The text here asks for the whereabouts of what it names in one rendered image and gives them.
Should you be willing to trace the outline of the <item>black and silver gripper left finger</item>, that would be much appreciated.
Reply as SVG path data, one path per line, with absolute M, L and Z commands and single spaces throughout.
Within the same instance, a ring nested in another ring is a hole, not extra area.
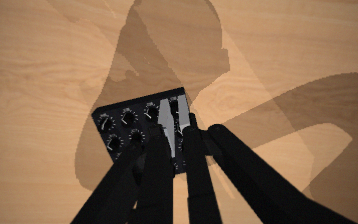
M 70 224 L 173 224 L 175 139 L 168 99 L 160 101 L 158 121 L 147 133 L 148 143 L 124 148 Z

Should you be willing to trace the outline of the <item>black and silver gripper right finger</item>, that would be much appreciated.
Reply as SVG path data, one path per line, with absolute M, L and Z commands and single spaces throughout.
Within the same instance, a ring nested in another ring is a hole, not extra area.
M 307 198 L 224 125 L 199 129 L 185 95 L 178 110 L 189 224 L 223 224 L 205 156 L 213 156 L 263 224 L 358 224 Z

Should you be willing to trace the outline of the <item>black knob box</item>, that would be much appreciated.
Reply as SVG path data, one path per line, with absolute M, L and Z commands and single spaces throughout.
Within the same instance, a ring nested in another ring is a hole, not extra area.
M 177 174 L 186 173 L 183 137 L 179 126 L 180 95 L 186 97 L 184 87 L 97 107 L 94 110 L 91 117 L 113 164 L 127 145 L 139 142 L 142 146 L 149 142 L 147 128 L 158 121 L 160 101 L 168 99 L 174 119 L 173 179 Z

